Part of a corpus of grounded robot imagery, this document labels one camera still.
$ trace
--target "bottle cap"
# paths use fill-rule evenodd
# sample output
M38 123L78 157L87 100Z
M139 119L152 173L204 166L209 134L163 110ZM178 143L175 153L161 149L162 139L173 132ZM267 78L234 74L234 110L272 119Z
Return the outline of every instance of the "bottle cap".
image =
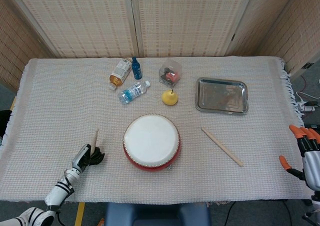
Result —
M115 84L113 84L112 82L110 82L109 83L109 85L108 85L108 88L110 89L110 90L116 90L116 85Z

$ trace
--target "cable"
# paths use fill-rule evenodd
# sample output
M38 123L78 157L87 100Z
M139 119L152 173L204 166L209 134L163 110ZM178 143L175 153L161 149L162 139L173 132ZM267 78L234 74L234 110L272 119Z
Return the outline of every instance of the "cable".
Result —
M306 81L305 77L303 77L303 76L301 75L301 78L302 78L303 81L304 81L304 86L303 86L303 89L302 89L302 90L299 90L299 92L305 91L305 89L306 89L306 87L307 87L307 81Z
M310 98L313 98L313 99L315 99L315 100L320 99L320 97L314 97L314 96L309 95L309 94L307 94L307 93L305 93L305 92L300 92L300 91L295 92L295 94L298 95L298 97L299 97L300 99L301 99L301 97L300 97L300 95L299 95L298 93L299 93L299 94L303 94L303 95L305 95L305 96L308 96L308 97L310 97Z
M305 215L302 216L302 219L307 221L309 224L311 224L312 226L317 226L310 218L309 216L307 216L307 213Z
M56 215L57 215L57 218L58 218L58 222L59 222L62 226L65 226L65 225L61 222L61 220L60 220L60 216L59 216L60 213L58 212Z
M231 207L229 208L229 211L228 211L228 214L226 215L226 219L225 219L225 222L224 222L224 226L227 225L228 223L228 218L229 218L229 215L230 215L230 211L232 209L232 207L235 205L236 201L233 202L233 204L231 205Z
M282 201L282 203L284 204L286 210L288 211L288 215L289 215L289 219L290 219L290 226L292 226L292 218L291 218L290 210L289 210L287 204L284 201Z

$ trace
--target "plastic bottle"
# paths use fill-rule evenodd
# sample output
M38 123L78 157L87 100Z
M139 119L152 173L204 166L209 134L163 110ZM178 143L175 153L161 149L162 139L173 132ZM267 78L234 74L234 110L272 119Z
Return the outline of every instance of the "plastic bottle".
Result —
M131 62L124 58L121 59L110 75L110 83L108 85L109 89L115 90L117 87L121 86L130 73L130 70Z
M132 72L133 76L136 80L140 80L142 78L142 72L140 68L140 63L137 61L136 57L132 57Z
M119 100L124 105L128 104L139 95L144 94L147 91L147 88L149 87L150 87L149 81L136 82L132 87L118 94Z

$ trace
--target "woven screen panel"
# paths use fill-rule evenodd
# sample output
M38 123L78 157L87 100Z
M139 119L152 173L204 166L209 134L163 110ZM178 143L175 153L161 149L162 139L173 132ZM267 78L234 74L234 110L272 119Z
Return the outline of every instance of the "woven screen panel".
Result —
M258 55L278 56L296 73L320 52L319 0L290 0L263 42Z
M145 57L223 56L242 0L138 0Z
M227 55L253 56L289 0L250 0Z
M0 81L17 91L25 65L32 58L48 58L25 23L0 0Z
M134 54L125 0L22 0L62 58Z

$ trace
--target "tablecloth fringe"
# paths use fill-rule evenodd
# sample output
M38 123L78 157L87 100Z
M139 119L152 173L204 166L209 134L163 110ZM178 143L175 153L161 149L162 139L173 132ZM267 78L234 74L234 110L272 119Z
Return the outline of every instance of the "tablecloth fringe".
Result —
M29 65L27 64L25 66L25 69L24 69L23 73L22 73L21 80L20 80L20 85L24 85L25 84L25 82L27 80L28 69L29 69ZM9 122L6 125L5 134L3 135L2 145L0 146L0 158L1 158L1 156L3 154L3 151L4 151L3 145L6 145L7 140L8 140L8 133L12 130L14 114L17 111L16 108L19 106L19 101L20 101L19 98L21 97L21 95L22 95L22 87L19 87L19 90L16 93L16 97L15 97L15 104L13 106Z
M280 78L284 80L285 89L288 92L289 101L290 101L291 105L293 106L293 110L296 112L296 115L298 117L299 126L304 127L304 122L302 120L302 115L304 115L304 114L301 113L298 109L298 103L296 102L295 92L292 89L292 83L290 81L291 74L287 73L285 71L286 62L283 59L281 59L280 63L282 66Z

